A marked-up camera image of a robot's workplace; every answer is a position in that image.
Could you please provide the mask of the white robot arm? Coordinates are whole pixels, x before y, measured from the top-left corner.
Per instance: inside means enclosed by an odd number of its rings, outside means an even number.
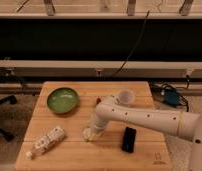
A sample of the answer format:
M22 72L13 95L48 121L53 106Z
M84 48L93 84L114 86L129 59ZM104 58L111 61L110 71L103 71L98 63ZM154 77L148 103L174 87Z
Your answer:
M110 121L130 123L191 141L188 171L202 171L202 114L131 108L120 105L115 96L108 96L97 104L91 115L91 132L102 133Z

